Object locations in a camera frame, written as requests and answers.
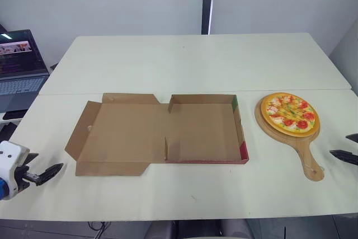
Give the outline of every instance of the box flap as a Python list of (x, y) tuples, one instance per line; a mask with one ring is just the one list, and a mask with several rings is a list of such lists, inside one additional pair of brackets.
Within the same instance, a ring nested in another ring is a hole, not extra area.
[(77, 162), (76, 176), (140, 176), (150, 163)]
[(104, 93), (103, 104), (159, 104), (152, 94), (137, 93)]
[(88, 101), (74, 131), (67, 142), (65, 151), (75, 160), (78, 159), (88, 137), (89, 129), (95, 122), (101, 103)]
[(236, 95), (172, 95), (168, 111), (173, 104), (231, 104)]

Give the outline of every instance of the pizza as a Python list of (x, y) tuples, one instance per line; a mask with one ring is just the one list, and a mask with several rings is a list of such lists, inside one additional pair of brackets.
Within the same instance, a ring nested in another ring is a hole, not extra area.
[(310, 135), (319, 127), (318, 115), (311, 105), (289, 93), (266, 96), (262, 101), (261, 111), (272, 127), (285, 134)]

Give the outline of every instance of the tomato slice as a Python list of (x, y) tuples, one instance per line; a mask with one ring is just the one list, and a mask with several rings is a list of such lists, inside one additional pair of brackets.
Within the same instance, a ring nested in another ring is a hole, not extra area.
[(300, 128), (300, 129), (306, 129), (308, 126), (308, 123), (307, 121), (305, 120), (300, 120), (298, 123), (297, 123), (297, 127)]
[(309, 121), (314, 120), (314, 113), (312, 113), (312, 112), (305, 112), (302, 116), (303, 116), (306, 120), (309, 120)]
[(306, 101), (302, 101), (301, 105), (299, 106), (300, 109), (305, 109), (308, 107), (308, 103)]
[(293, 124), (293, 120), (290, 120), (290, 119), (285, 119), (284, 120), (284, 124), (286, 125), (286, 126), (291, 126), (292, 124)]

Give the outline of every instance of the open pizza box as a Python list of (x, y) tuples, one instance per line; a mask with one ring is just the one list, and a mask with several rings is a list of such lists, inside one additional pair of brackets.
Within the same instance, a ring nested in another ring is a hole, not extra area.
[(151, 163), (248, 161), (236, 95), (104, 93), (89, 101), (65, 148), (77, 176), (139, 176)]

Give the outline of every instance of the cardboard box lid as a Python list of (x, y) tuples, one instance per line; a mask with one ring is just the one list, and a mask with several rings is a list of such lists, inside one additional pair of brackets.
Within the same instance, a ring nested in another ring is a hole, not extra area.
[(166, 113), (154, 95), (103, 95), (89, 101), (65, 150), (77, 161), (76, 175), (140, 175), (165, 162)]
[(242, 163), (243, 141), (236, 95), (160, 104), (154, 95), (105, 93), (87, 103), (65, 150), (76, 175), (140, 175), (150, 163)]

